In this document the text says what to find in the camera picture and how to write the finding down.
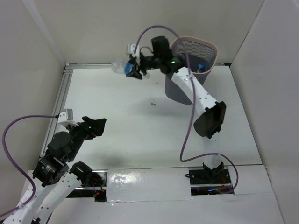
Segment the clear bottle blue Aqua label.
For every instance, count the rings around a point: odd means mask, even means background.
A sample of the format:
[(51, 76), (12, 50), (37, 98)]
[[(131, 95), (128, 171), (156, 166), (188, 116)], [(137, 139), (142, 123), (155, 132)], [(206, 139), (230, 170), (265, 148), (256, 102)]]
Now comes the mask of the clear bottle blue Aqua label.
[(139, 65), (133, 60), (116, 60), (111, 63), (112, 71), (117, 74), (123, 74), (126, 76), (131, 70), (138, 70), (142, 75), (143, 79), (149, 79), (150, 73), (143, 73), (139, 68)]

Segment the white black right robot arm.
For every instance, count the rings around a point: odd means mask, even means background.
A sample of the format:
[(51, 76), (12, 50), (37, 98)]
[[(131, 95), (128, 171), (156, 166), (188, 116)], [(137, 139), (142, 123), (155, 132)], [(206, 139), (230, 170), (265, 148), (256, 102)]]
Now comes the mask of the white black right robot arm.
[(182, 104), (192, 104), (192, 115), (198, 114), (198, 118), (191, 118), (189, 127), (204, 138), (207, 155), (211, 156), (203, 162), (204, 178), (214, 183), (224, 170), (216, 141), (226, 104), (211, 96), (203, 83), (215, 65), (218, 49), (210, 42), (189, 36), (179, 37), (172, 44), (165, 36), (158, 36), (151, 39), (151, 44), (150, 56), (141, 52), (139, 44), (128, 45), (129, 61), (124, 73), (142, 80), (149, 70), (159, 69), (165, 74), (166, 96)]

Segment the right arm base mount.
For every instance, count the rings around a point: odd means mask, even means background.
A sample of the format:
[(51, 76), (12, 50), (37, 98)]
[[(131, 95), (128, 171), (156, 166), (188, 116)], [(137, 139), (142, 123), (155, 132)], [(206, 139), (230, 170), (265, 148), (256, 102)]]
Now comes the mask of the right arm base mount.
[(205, 177), (204, 169), (189, 169), (185, 177), (190, 181), (192, 196), (233, 194), (233, 183), (226, 168), (213, 179)]

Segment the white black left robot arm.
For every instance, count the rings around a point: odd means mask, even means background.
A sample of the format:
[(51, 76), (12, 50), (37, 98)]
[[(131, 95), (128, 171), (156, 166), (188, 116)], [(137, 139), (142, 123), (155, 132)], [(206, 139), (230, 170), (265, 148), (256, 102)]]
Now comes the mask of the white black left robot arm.
[(5, 224), (46, 224), (54, 209), (77, 187), (85, 187), (92, 182), (93, 170), (82, 161), (69, 167), (74, 161), (84, 141), (100, 137), (104, 133), (106, 119), (82, 117), (82, 122), (56, 115), (58, 123), (66, 128), (53, 135), (47, 145), (45, 155), (29, 175), (20, 168), (9, 154), (6, 145), (6, 134), (9, 128), (18, 122), (12, 121), (4, 130), (2, 145), (11, 163), (29, 181), (18, 205), (1, 214)]

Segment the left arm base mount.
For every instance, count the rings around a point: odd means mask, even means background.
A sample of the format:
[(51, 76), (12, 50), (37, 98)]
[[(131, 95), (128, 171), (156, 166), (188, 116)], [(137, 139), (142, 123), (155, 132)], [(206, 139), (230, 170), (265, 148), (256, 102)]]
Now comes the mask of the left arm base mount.
[(85, 186), (76, 187), (66, 198), (91, 198), (95, 202), (107, 202), (107, 170), (93, 170)]

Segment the clear bottle blue cap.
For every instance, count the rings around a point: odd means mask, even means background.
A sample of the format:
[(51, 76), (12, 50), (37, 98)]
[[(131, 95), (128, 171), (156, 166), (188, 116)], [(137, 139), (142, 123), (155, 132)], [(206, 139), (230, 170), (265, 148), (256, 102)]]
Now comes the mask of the clear bottle blue cap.
[(205, 71), (205, 66), (203, 64), (198, 64), (197, 73), (203, 73)]

